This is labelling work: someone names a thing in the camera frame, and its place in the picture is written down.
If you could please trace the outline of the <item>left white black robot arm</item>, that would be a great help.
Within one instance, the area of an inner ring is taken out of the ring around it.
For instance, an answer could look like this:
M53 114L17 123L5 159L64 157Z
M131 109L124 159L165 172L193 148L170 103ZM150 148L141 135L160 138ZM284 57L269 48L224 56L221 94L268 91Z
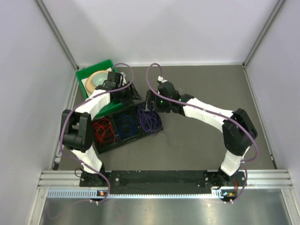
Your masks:
M90 174L90 180L96 186L106 182L104 165L93 148L94 131L92 120L111 101L130 101L135 96L131 91L133 81L127 82L124 73L113 71L95 72L96 80L92 94L72 110L64 110L61 117L60 144L76 157L83 170Z

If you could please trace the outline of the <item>left aluminium corner post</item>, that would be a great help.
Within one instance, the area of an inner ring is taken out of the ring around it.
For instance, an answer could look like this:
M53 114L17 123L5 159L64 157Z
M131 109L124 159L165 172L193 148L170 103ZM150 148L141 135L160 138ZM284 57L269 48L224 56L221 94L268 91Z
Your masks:
M53 18L51 17L45 3L42 0L34 0L34 2L36 3L38 9L40 10L41 14L43 15L43 17L45 18L51 32L53 33L55 39L57 40L59 46L61 47L62 51L64 52L66 58L68 59L68 61L70 62L70 64L72 65L72 67L75 69L75 71L78 70L78 65L74 59L74 57L72 56L63 36L61 35L58 27L56 26Z

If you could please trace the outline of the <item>black two-compartment tray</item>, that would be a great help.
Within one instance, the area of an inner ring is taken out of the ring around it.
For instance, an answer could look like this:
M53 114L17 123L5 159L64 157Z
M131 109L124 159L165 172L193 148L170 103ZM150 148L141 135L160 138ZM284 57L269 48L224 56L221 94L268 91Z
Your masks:
M93 121L94 147L99 154L163 130L158 113L145 111L144 105L130 105Z

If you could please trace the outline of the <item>aluminium frame rail front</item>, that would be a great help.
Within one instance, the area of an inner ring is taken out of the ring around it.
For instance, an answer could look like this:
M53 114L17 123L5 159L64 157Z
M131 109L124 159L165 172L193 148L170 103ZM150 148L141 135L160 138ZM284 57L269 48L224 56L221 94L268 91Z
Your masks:
M39 188L78 188L81 171L42 171ZM247 189L293 188L287 170L247 170Z

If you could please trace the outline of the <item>teal glass bowl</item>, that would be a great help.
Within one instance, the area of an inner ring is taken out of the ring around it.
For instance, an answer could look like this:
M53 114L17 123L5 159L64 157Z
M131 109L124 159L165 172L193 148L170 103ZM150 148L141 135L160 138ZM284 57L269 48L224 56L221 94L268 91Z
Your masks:
M91 76L92 84L97 87L103 85L104 81L107 80L108 71L97 71Z

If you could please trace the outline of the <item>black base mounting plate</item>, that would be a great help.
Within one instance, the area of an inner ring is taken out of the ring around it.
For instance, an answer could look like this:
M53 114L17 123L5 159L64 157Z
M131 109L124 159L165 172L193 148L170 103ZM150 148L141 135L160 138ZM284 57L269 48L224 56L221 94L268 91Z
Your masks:
M243 187L245 174L221 171L110 171L110 194L207 194L212 188Z

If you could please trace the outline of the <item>aluminium corner post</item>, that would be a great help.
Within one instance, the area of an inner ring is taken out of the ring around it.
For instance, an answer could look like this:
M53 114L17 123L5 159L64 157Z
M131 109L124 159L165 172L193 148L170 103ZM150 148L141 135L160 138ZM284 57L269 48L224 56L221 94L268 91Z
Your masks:
M57 40L59 46L61 47L62 51L64 52L66 58L68 59L68 61L70 62L70 64L72 65L72 67L75 69L75 71L78 70L78 65L74 59L74 57L72 56L63 36L61 35L58 27L56 26L53 18L51 17L45 3L42 0L34 0L34 2L36 3L38 9L40 10L41 14L43 15L43 17L45 18L51 32L53 33L55 39Z
M253 56L255 55L257 49L261 45L261 42L263 41L263 39L265 38L266 34L268 33L270 27L274 23L277 15L282 10L285 2L286 2L286 0L278 0L276 2L270 16L268 17L266 23L264 24L262 30L260 31L260 33L258 35L256 41L254 42L253 46L251 47L250 52L248 53L245 61L242 64L244 68L251 62L251 60L252 60Z

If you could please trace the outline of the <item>right aluminium corner post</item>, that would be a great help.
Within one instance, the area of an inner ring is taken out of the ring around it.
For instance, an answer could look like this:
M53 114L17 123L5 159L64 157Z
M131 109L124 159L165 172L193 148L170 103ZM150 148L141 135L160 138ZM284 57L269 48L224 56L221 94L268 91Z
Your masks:
M286 2L286 0L278 0L276 2L270 16L268 17L266 23L264 24L262 30L260 31L260 33L258 35L256 41L254 42L253 46L251 47L250 52L248 53L245 61L242 64L244 68L251 62L251 60L252 60L253 56L255 55L257 49L261 45L261 42L263 41L263 39L265 38L266 34L268 33L270 27L274 23L277 15L282 10L285 2Z

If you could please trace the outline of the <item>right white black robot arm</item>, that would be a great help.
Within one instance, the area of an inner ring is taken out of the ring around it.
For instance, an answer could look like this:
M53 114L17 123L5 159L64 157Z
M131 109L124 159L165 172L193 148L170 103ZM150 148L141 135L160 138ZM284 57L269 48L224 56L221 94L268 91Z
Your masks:
M160 82L157 91L148 90L144 109L157 113L177 113L213 126L223 134L225 158L218 172L208 176L210 186L228 186L257 137L257 131L243 109L224 110L206 104L189 94L180 95L169 81Z

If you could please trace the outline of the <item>green plastic bin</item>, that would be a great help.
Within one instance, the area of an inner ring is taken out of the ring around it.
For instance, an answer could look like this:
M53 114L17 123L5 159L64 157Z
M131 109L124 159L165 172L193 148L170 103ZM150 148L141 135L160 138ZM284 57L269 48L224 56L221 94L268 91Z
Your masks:
M113 67L113 62L110 59L108 59L76 72L76 78L79 82L79 88L83 93L84 99L87 99L91 95L91 93L87 90L85 85L87 79L97 71L108 70L111 69L112 67ZM98 112L98 114L94 117L94 120L100 119L103 116L107 116L124 107L125 106L122 106L118 101L111 101L108 105L106 105Z

